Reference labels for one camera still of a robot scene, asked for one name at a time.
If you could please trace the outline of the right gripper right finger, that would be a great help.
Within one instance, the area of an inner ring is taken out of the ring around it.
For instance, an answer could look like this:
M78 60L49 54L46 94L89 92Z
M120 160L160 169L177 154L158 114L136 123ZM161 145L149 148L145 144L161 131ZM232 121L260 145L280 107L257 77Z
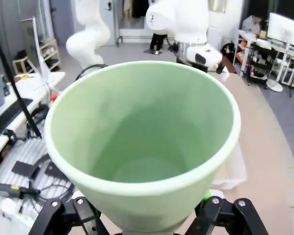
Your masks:
M229 235L267 235L268 232L253 203L239 198L233 203L219 190L209 190L195 208L190 225L191 235L210 235L215 227L223 227Z

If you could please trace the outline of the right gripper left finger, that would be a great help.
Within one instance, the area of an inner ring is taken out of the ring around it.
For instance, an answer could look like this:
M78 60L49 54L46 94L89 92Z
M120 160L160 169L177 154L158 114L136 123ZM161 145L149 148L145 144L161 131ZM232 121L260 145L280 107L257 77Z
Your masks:
M85 197L63 203L49 199L34 222L35 235L67 235L73 227L81 227L83 235L106 235L99 212Z

